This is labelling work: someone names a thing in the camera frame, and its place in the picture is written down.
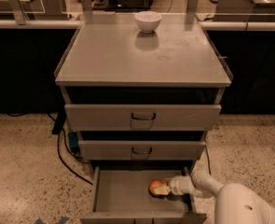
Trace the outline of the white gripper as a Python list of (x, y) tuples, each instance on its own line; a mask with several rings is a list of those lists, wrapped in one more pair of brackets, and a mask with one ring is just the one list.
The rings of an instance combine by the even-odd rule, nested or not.
[(163, 178), (162, 184), (152, 189), (152, 193), (156, 196), (166, 196), (170, 193), (173, 195), (190, 194), (194, 189), (191, 177), (189, 175), (178, 175), (174, 178)]

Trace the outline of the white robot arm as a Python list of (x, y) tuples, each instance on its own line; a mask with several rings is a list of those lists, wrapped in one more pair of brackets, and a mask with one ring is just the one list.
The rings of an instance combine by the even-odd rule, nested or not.
[(253, 190), (238, 183), (222, 184), (203, 170), (153, 180), (149, 192), (153, 196), (214, 197), (214, 224), (275, 224), (275, 208)]

